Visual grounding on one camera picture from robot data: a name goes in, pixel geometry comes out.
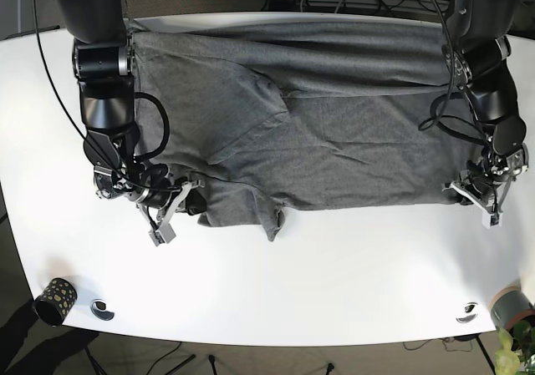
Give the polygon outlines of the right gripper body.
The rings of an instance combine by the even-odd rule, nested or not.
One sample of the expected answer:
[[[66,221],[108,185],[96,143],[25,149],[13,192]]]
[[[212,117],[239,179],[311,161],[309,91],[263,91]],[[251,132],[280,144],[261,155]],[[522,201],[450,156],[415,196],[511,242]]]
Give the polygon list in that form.
[[[170,224],[175,213],[185,213],[186,197],[189,193],[201,193],[205,182],[180,178],[175,187],[173,190],[143,191],[137,198],[137,209],[147,219],[152,229]]]

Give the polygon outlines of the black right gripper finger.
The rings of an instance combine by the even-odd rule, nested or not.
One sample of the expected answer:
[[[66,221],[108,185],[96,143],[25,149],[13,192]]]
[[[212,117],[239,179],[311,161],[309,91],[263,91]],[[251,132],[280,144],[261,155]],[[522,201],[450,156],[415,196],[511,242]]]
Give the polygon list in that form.
[[[188,215],[200,215],[206,212],[207,202],[201,193],[189,193],[185,199],[184,211]]]

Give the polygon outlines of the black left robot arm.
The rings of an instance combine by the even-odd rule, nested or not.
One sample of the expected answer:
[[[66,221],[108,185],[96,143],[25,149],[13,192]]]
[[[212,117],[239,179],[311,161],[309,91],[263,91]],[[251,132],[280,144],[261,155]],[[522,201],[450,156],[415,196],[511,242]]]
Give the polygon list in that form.
[[[481,156],[470,161],[450,189],[477,205],[487,225],[500,221],[510,184],[528,167],[527,126],[507,66],[512,47],[507,32],[519,0],[451,0],[446,12],[449,44],[443,53],[456,86],[482,133]]]

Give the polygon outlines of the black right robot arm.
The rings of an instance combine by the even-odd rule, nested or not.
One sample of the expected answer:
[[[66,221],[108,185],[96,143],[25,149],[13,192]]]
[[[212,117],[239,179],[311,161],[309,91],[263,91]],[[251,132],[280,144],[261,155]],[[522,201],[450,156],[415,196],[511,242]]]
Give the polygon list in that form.
[[[164,164],[150,160],[166,148],[171,127],[160,100],[135,91],[133,46],[122,13],[121,0],[56,0],[67,30],[74,37],[74,76],[79,86],[80,113],[86,128],[84,153],[94,167],[99,197],[125,196],[147,214],[206,211],[199,184],[186,178],[171,180]],[[162,138],[152,151],[136,154],[140,129],[135,102],[155,106],[163,124]]]

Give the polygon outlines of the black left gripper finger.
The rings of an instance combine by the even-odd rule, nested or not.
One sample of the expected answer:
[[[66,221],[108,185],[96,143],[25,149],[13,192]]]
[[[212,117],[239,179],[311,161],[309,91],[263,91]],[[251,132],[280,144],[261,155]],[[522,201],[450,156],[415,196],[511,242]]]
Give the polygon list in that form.
[[[458,203],[460,205],[472,205],[473,204],[473,202],[471,200],[467,199],[466,197],[459,197],[458,198]]]

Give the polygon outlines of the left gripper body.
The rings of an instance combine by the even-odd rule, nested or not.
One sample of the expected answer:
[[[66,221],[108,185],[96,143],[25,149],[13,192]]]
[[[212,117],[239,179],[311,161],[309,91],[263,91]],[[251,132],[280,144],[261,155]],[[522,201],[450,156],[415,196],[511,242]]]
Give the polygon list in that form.
[[[512,176],[502,169],[493,172],[483,161],[468,160],[458,177],[442,185],[443,191],[455,191],[483,212],[502,214],[502,205],[512,183]]]

